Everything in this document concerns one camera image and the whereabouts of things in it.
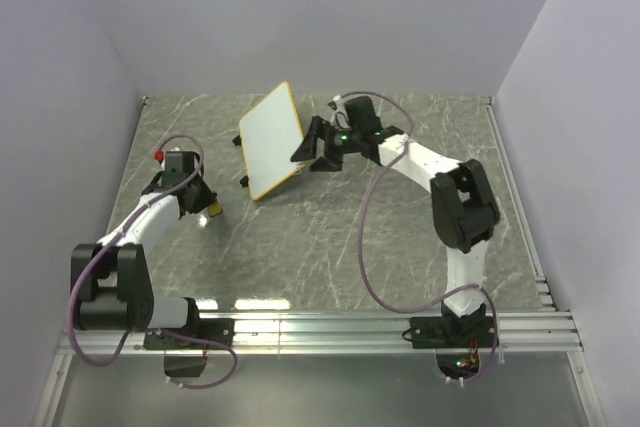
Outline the yellow bone-shaped eraser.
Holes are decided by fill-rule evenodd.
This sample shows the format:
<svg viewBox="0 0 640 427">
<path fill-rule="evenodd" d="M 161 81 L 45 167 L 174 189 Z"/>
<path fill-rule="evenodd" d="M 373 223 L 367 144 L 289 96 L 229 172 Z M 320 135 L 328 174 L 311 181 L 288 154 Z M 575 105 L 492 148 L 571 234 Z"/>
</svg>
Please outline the yellow bone-shaped eraser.
<svg viewBox="0 0 640 427">
<path fill-rule="evenodd" d="M 219 201 L 215 201 L 207 207 L 207 215 L 214 218 L 223 212 L 223 207 Z"/>
</svg>

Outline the yellow-framed whiteboard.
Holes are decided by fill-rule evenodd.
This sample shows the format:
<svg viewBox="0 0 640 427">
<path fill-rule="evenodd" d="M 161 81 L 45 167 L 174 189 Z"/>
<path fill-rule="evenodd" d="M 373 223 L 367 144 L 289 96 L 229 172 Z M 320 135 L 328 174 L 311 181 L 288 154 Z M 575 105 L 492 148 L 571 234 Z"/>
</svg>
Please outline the yellow-framed whiteboard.
<svg viewBox="0 0 640 427">
<path fill-rule="evenodd" d="M 259 201 L 301 169 L 291 156 L 304 137 L 290 84 L 280 82 L 238 123 L 247 188 Z"/>
</svg>

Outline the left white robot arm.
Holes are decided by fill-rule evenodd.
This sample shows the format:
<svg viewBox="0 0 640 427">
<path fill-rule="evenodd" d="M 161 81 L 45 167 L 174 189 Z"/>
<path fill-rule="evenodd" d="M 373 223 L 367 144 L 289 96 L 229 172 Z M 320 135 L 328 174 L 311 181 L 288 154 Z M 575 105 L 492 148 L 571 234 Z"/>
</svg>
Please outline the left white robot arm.
<svg viewBox="0 0 640 427">
<path fill-rule="evenodd" d="M 68 318 L 73 329 L 83 331 L 167 328 L 171 342 L 190 349 L 201 340 L 203 326 L 189 315 L 184 298 L 171 298 L 164 313 L 154 312 L 146 255 L 185 215 L 220 204 L 204 180 L 201 154 L 167 150 L 162 155 L 161 170 L 132 212 L 109 234 L 72 251 Z"/>
</svg>

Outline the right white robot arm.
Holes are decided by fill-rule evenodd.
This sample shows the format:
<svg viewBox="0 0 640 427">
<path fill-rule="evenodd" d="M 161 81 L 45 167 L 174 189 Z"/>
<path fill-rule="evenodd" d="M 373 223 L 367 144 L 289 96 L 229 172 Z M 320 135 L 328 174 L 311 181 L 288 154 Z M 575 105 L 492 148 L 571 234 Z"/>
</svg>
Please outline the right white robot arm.
<svg viewBox="0 0 640 427">
<path fill-rule="evenodd" d="M 337 95 L 330 119 L 314 116 L 291 159 L 306 162 L 312 172 L 339 172 L 348 154 L 359 154 L 380 166 L 365 191 L 358 214 L 363 223 L 374 190 L 394 170 L 430 196 L 435 232 L 447 249 L 447 287 L 438 298 L 444 340 L 455 347 L 473 339 L 491 309 L 484 287 L 489 241 L 500 221 L 499 208 L 482 163 L 460 161 L 417 142 L 412 130 L 384 126 L 376 114 L 376 93 Z"/>
</svg>

